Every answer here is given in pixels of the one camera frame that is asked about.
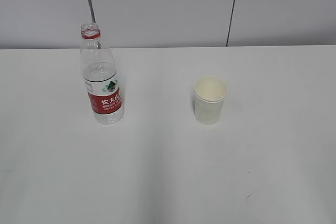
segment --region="cup rim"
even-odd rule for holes
[[[200,96],[197,94],[197,91],[196,91],[196,85],[197,85],[197,83],[198,83],[200,80],[202,80],[202,79],[204,79],[204,78],[209,78],[209,77],[216,78],[217,80],[221,81],[221,82],[223,83],[223,85],[225,86],[225,89],[226,89],[225,94],[224,94],[220,99],[218,99],[218,100],[216,100],[216,101],[206,100],[206,99],[200,97]],[[202,101],[204,101],[204,102],[207,102],[207,103],[219,103],[219,102],[223,101],[223,100],[225,99],[225,97],[226,97],[226,94],[227,94],[227,85],[226,85],[225,81],[222,80],[222,79],[219,78],[219,77],[216,77],[216,76],[203,76],[203,77],[200,77],[199,79],[197,79],[197,81],[195,82],[195,84],[194,84],[194,93],[195,93],[195,95],[196,95],[200,100],[202,100]]]

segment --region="paper cup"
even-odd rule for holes
[[[218,122],[226,96],[226,84],[215,76],[205,76],[196,81],[195,117],[204,125]]]

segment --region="white wall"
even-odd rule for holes
[[[229,46],[336,44],[336,0],[236,0]]]
[[[112,47],[224,46],[233,0],[92,0]]]
[[[224,46],[233,0],[92,0],[111,47]],[[0,0],[1,48],[77,48],[87,0]],[[336,44],[335,0],[236,0],[229,46]]]
[[[112,47],[223,46],[233,0],[93,0]],[[0,48],[79,47],[87,0],[0,0]]]
[[[0,0],[0,48],[79,47],[87,0]]]

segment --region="plastic water bottle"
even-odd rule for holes
[[[116,64],[109,47],[102,45],[96,23],[81,26],[80,68],[96,120],[101,124],[119,121],[124,108],[120,97]]]

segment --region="red bottle label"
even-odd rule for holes
[[[98,114],[110,114],[121,107],[121,98],[119,94],[119,88],[115,93],[107,97],[100,97],[89,93],[91,106],[93,111]]]
[[[85,80],[85,84],[93,111],[98,114],[110,114],[120,109],[122,101],[116,74],[100,82]]]

